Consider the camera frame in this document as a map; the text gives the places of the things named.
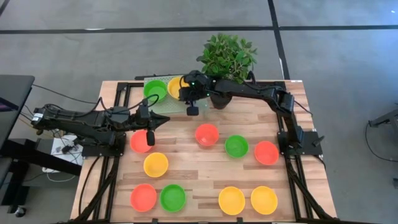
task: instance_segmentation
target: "green plant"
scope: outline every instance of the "green plant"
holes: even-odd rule
[[[212,35],[205,44],[203,55],[197,58],[198,62],[205,64],[202,72],[242,83],[248,77],[248,68],[251,66],[253,69],[257,63],[253,57],[257,49],[252,49],[252,42],[238,39],[237,35]]]

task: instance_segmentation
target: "yellow bowl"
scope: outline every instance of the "yellow bowl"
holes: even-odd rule
[[[149,177],[162,176],[168,167],[169,161],[163,153],[151,153],[144,160],[144,171]]]
[[[167,84],[167,91],[172,98],[179,100],[180,98],[180,79],[181,77],[174,77]],[[188,87],[189,84],[185,83],[184,80],[181,80],[182,87]]]
[[[241,213],[245,203],[243,192],[236,187],[226,187],[218,196],[218,205],[228,215]]]
[[[269,187],[260,186],[251,192],[251,205],[261,215],[269,215],[276,210],[278,198],[274,190]]]

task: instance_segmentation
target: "concrete floor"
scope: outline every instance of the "concrete floor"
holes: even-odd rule
[[[274,0],[280,26],[398,24],[396,1]],[[271,26],[267,1],[11,0],[0,30],[92,29],[178,26]],[[185,73],[216,32],[0,35],[0,73],[34,75],[35,83],[95,101],[103,80]],[[259,48],[258,79],[281,79],[273,31],[234,32]],[[343,220],[396,223],[398,164],[374,157],[364,142],[369,119],[397,108],[398,31],[281,31],[291,79],[303,80],[322,142],[337,214]],[[72,110],[90,105],[34,88],[27,105],[56,103]],[[398,159],[388,125],[369,130],[382,157]],[[18,122],[11,137],[36,138]],[[51,223],[68,219],[76,185],[34,188],[23,218],[4,223]]]

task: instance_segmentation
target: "wooden tabletop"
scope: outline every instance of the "wooden tabletop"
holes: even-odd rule
[[[287,91],[309,109],[303,83],[285,82]],[[103,97],[106,107],[114,104],[117,83],[117,81],[105,81],[102,84],[99,95]],[[140,102],[142,98],[142,88],[132,88],[129,105]],[[298,124],[304,130],[314,128],[310,114],[297,105],[294,111]],[[271,141],[277,145],[276,133],[279,129],[276,115],[267,103],[234,97],[223,110],[210,107],[207,112],[199,116],[188,117],[184,113],[173,114],[170,117],[169,122],[156,129],[156,145],[149,152],[162,152],[167,156],[169,169],[162,177],[151,178],[144,173],[142,165],[149,153],[132,152],[128,142],[133,132],[127,132],[126,147],[119,164],[111,222],[150,222],[152,218],[158,218],[160,222],[234,222],[236,217],[243,217],[247,222],[294,220],[284,158],[280,157],[273,166],[263,166],[254,158],[254,146],[259,141]],[[203,148],[197,144],[194,133],[203,123],[211,123],[218,127],[220,139],[215,146]],[[242,159],[232,159],[224,151],[225,140],[233,134],[240,134],[248,140],[249,152]],[[81,188],[94,159],[89,158],[84,161],[71,218],[78,216]],[[324,210],[335,217],[336,212],[322,163],[313,156],[302,156],[302,160],[309,191]],[[97,191],[101,165],[102,158],[94,166],[88,178],[82,208],[88,205]],[[136,185],[144,183],[155,187],[158,201],[151,211],[139,213],[130,206],[130,193]],[[180,212],[169,213],[160,206],[160,191],[169,184],[179,184],[185,189],[187,202]],[[260,185],[274,189],[277,194],[278,207],[271,215],[260,215],[251,206],[251,192]],[[227,186],[241,189],[246,198],[246,206],[238,216],[229,216],[218,206],[218,194]],[[301,214],[305,217],[302,194],[298,189],[297,192]],[[104,195],[100,218],[104,217],[108,192]]]

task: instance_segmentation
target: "plastic bowl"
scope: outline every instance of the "plastic bowl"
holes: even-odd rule
[[[226,187],[218,195],[218,205],[228,215],[237,215],[244,209],[243,192],[236,187]]]
[[[144,96],[148,97],[153,94],[159,95],[158,102],[161,102],[165,99],[167,95],[167,87],[166,84],[160,80],[152,80],[144,86]],[[148,99],[148,101],[155,101],[157,97],[153,96]]]
[[[167,84],[167,91],[169,95],[176,100],[180,99],[180,79],[181,77],[174,77],[169,81],[169,84]],[[181,86],[188,87],[189,84],[184,82],[184,80],[181,80]]]
[[[257,161],[264,165],[273,165],[278,161],[278,148],[269,141],[261,141],[254,149],[254,156]]]
[[[219,134],[216,126],[212,124],[202,124],[200,125],[196,132],[195,138],[199,144],[203,146],[212,146],[218,140]]]
[[[185,205],[184,189],[177,184],[166,186],[160,193],[160,204],[168,212],[178,212]]]
[[[230,136],[225,141],[225,151],[233,158],[241,158],[248,153],[249,144],[246,139],[240,135]]]
[[[160,177],[166,173],[169,167],[167,157],[160,152],[149,154],[144,160],[144,172],[149,177]]]
[[[130,138],[130,148],[134,152],[143,153],[147,152],[152,146],[147,144],[147,131],[136,131]]]
[[[278,198],[274,190],[260,186],[251,192],[251,205],[261,215],[270,215],[278,206]]]
[[[130,195],[130,204],[138,212],[148,212],[155,206],[156,190],[150,184],[140,184]]]

